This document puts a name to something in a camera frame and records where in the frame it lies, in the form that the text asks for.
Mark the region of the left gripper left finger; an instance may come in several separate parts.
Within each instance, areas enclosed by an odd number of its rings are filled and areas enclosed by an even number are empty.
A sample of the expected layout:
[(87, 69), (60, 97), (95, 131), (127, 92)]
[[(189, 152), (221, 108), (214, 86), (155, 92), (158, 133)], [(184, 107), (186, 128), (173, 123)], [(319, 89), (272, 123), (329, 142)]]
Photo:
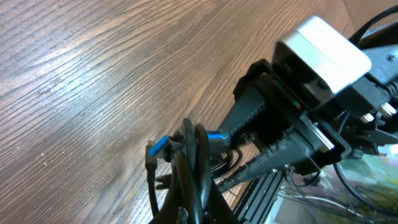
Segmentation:
[(165, 201), (165, 205), (159, 210), (155, 202), (150, 202), (153, 219), (149, 224), (180, 224), (187, 222), (187, 212), (182, 207), (183, 200), (173, 199)]

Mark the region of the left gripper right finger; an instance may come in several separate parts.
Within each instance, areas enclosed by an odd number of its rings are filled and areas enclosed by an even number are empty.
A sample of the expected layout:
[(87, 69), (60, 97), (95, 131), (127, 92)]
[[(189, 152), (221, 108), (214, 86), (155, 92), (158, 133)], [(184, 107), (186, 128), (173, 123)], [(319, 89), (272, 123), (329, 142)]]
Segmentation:
[(208, 199), (208, 212), (210, 223), (215, 224), (239, 224), (239, 220), (234, 216), (222, 193), (212, 180)]

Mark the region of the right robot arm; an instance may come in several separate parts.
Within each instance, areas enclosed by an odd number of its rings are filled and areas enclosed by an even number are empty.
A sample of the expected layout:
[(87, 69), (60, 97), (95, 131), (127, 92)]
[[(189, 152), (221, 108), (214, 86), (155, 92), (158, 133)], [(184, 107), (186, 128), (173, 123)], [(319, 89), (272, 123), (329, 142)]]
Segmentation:
[(271, 61), (239, 79), (221, 129), (260, 154), (219, 184), (222, 192), (272, 171), (320, 171), (397, 142), (397, 24), (373, 21), (343, 37), (312, 16), (277, 41)]

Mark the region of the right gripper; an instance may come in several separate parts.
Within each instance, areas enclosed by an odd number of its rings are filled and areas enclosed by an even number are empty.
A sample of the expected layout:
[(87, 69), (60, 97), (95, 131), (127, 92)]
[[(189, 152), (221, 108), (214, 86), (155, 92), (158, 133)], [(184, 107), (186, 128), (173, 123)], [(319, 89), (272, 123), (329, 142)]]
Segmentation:
[(249, 67), (233, 94), (235, 104), (219, 130), (233, 139), (234, 146), (253, 134), (261, 153), (222, 180), (221, 193), (286, 164), (297, 174), (312, 174), (343, 159), (377, 155), (378, 146), (392, 142), (390, 118), (365, 123), (336, 101), (320, 111), (310, 110), (292, 97), (264, 59)]

